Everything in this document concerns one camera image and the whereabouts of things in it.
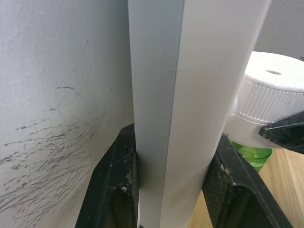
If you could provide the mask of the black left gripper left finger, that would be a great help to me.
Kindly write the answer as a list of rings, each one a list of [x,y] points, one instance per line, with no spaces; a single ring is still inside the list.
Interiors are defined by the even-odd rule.
[[[94,168],[77,228],[135,228],[139,185],[134,124],[122,128]]]

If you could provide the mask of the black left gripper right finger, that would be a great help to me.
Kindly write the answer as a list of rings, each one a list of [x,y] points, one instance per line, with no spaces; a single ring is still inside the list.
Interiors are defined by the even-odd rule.
[[[254,167],[222,135],[202,192],[215,228],[290,228],[292,225]]]

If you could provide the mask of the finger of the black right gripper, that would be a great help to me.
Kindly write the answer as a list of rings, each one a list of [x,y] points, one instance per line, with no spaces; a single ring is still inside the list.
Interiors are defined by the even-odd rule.
[[[264,125],[259,135],[287,150],[304,151],[304,113],[300,112],[277,122]]]

